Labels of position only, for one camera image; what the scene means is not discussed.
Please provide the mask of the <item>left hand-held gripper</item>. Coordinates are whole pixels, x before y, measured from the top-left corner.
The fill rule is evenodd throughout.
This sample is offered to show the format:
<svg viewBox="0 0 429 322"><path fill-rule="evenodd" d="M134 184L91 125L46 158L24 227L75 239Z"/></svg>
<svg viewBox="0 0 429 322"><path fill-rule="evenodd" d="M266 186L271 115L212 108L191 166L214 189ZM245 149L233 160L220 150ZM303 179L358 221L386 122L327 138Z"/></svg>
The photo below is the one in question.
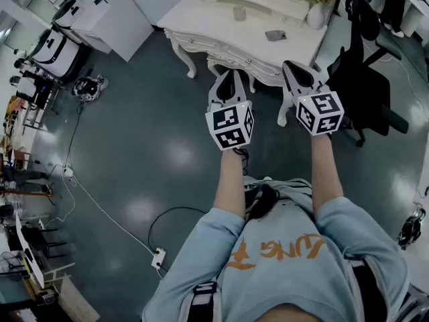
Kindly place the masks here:
<svg viewBox="0 0 429 322"><path fill-rule="evenodd" d="M216 79L208 92L208 101L242 101L222 106L211 103L205 114L210 135L219 150L225 151L250 144L254 127L252 102L246 101L245 89L238 70L227 70Z"/></svg>

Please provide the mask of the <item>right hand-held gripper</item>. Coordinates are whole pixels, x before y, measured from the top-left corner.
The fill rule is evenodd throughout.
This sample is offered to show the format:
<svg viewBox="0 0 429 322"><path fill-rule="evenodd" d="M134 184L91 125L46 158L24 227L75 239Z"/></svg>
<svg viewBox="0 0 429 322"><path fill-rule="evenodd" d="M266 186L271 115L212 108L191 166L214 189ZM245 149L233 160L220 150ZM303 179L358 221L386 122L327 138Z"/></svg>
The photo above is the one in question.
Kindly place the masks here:
<svg viewBox="0 0 429 322"><path fill-rule="evenodd" d="M324 85L323 75L296 61L284 61L282 71L300 125L312 136L335 132L345 113L337 92L308 95Z"/></svg>

